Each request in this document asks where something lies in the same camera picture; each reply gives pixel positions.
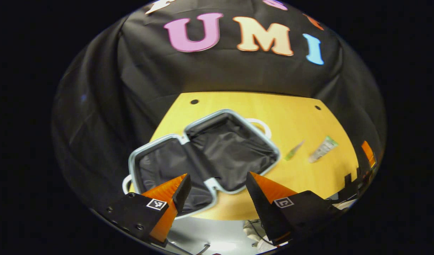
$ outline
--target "wire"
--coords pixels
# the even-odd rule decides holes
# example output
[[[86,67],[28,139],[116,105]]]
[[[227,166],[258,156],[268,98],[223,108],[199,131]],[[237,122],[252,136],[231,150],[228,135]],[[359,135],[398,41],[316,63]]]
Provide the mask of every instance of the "wire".
[[[350,196],[349,198],[347,198],[346,200],[343,200],[343,201],[341,201],[340,203],[337,203],[337,204],[335,205],[335,207],[337,207],[338,205],[343,204],[344,202],[346,202],[346,201],[348,201],[349,199],[353,198],[355,195],[357,195],[357,194],[354,194],[354,195]]]
[[[252,222],[251,221],[248,221],[249,223],[250,223],[250,225],[251,225],[251,227],[253,228],[253,230],[255,231],[255,233],[264,241],[264,242],[267,242],[266,241],[266,239],[264,239],[259,233],[258,233],[258,231],[256,231],[256,228],[255,228],[255,226],[253,226],[253,224],[252,224]]]
[[[209,245],[209,244],[205,244],[204,245],[204,249],[203,250],[201,250],[201,252],[199,252],[199,253],[197,253],[196,255],[202,255],[209,247],[210,247],[211,245]]]

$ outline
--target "yellow table surface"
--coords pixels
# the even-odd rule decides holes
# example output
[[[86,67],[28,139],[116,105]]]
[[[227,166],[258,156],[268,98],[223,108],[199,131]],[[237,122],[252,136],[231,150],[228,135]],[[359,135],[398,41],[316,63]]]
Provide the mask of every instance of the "yellow table surface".
[[[157,127],[151,141],[167,134],[183,134],[185,126],[222,109],[231,109],[245,118],[257,118],[272,131],[271,140],[282,159],[265,177],[296,192],[313,191],[322,198],[344,188],[344,177],[357,177],[355,150],[337,118],[320,100],[255,92],[182,93]],[[330,136],[338,146],[315,163],[308,157]],[[288,152],[305,140],[296,155],[284,160]],[[191,217],[213,220],[258,219],[248,191],[238,194],[218,192],[217,204]]]

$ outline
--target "toothpaste tube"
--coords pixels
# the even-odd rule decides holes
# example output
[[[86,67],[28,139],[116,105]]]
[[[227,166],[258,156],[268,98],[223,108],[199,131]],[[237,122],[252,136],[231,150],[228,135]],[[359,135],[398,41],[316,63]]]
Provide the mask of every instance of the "toothpaste tube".
[[[326,137],[323,143],[317,148],[317,150],[308,158],[308,161],[310,163],[316,162],[318,159],[320,159],[322,156],[326,155],[328,152],[330,152],[333,148],[337,147],[338,143],[335,142],[332,138],[329,136]]]

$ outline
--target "suitcase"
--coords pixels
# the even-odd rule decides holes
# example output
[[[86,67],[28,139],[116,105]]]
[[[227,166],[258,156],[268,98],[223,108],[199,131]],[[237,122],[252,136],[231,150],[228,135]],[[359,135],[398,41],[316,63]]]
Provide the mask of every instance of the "suitcase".
[[[261,124],[264,133],[252,123]],[[265,123],[223,109],[190,123],[182,136],[166,135],[134,150],[129,172],[138,194],[190,174],[192,189],[179,219],[214,206],[217,190],[241,192],[249,171],[264,175],[280,158]]]

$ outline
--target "screw hole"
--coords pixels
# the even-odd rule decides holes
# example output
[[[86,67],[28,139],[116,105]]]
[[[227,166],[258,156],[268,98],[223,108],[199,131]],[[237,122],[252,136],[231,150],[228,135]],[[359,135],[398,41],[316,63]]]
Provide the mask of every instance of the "screw hole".
[[[136,224],[135,228],[142,231],[144,229],[144,227],[142,226],[142,224]]]

